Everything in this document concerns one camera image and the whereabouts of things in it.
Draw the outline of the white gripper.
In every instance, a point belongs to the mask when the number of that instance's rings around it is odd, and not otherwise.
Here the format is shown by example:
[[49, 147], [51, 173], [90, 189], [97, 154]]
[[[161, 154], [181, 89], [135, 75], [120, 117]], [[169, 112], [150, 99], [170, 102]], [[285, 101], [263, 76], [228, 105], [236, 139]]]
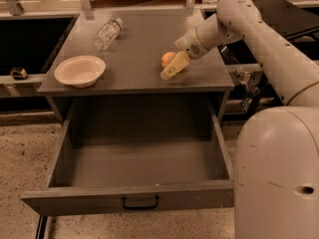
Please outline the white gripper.
[[189, 64], [190, 59], [199, 59], [215, 45], [215, 32], [211, 29], [195, 27], [177, 39], [175, 45], [182, 52], [175, 53], [170, 63], [162, 68], [160, 77], [169, 80]]

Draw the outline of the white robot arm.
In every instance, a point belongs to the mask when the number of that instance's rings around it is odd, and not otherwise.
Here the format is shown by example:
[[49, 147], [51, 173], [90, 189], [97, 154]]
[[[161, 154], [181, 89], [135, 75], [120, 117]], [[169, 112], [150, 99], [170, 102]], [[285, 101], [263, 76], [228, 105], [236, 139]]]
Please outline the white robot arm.
[[235, 239], [319, 239], [319, 66], [263, 19], [253, 0], [216, 12], [161, 59], [164, 80], [211, 49], [245, 43], [266, 83], [234, 156]]

